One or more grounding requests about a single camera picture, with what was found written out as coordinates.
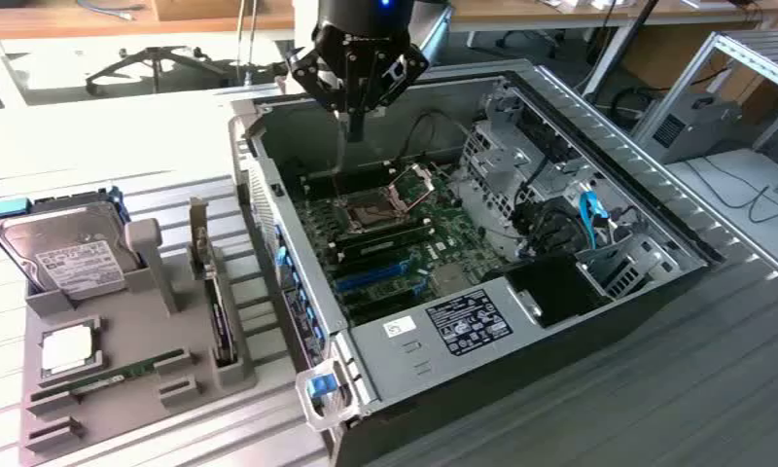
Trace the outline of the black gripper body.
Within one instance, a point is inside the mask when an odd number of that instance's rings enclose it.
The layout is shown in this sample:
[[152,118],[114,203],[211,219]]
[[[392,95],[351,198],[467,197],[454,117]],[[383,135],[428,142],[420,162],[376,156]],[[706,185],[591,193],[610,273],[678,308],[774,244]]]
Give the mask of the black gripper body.
[[387,39],[403,46],[411,43],[410,25],[414,1],[320,1],[314,41],[318,46],[342,44],[347,35]]

